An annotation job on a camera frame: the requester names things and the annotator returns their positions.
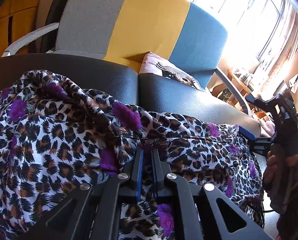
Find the sofa armrest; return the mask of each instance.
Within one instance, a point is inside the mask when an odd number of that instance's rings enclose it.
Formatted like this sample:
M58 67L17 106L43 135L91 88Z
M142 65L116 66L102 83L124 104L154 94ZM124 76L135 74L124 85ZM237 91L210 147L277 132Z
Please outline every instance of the sofa armrest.
M41 36L57 29L59 27L59 23L52 23L47 26L41 27L33 32L28 33L27 35L21 37L20 39L16 40L12 44L10 44L7 49L5 49L3 55L1 57L7 57L10 55L16 54L16 52L21 49L22 47L28 45L32 41L40 38Z
M250 106L248 105L245 98L241 95L239 90L233 85L231 80L229 80L228 77L218 67L215 69L215 73L223 81L223 83L227 86L227 88L230 90L230 92L235 96L236 100L238 100L240 106L242 107L242 111L245 114L252 116Z

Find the metal screw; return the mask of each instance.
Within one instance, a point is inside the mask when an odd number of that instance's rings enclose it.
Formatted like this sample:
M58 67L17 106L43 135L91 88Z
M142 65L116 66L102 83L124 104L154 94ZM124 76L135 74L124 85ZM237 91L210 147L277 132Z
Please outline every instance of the metal screw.
M90 189L90 185L88 183L83 183L79 186L81 190L88 190Z
M119 173L119 174L118 174L118 178L119 178L119 179L127 179L128 177L129 177L129 175L126 174L126 173Z
M177 174L174 174L174 173L168 173L168 174L167 174L167 178L168 178L168 179L176 179L176 178L177 178Z
M212 183L206 183L204 184L204 189L207 191L212 191L215 189L215 186Z

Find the leopard print clothing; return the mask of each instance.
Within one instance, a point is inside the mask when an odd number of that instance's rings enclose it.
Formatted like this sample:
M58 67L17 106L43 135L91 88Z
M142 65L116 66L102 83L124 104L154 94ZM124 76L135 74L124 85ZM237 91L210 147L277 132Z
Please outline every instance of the leopard print clothing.
M237 125L147 112L34 70L0 92L1 235L16 239L81 183L115 176L137 147L145 155L157 148L190 183L211 182L237 204L261 203L261 171ZM154 202L150 184L145 165L141 202L123 205L119 239L174 238L172 211ZM263 226L259 214L243 209Z

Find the window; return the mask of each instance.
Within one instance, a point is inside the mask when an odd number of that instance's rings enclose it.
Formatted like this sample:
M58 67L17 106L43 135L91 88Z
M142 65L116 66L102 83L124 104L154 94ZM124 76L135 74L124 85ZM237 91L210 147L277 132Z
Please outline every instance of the window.
M284 10L284 0L194 0L234 36L235 44L247 47L260 58Z

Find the pillow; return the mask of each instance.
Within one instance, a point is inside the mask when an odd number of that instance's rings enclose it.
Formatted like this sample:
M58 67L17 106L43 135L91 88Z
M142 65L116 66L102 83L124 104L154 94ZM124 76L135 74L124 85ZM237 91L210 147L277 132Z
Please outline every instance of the pillow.
M199 82L195 78L177 68L165 58L162 58L152 52L148 52L145 55L139 73L153 73L203 91Z

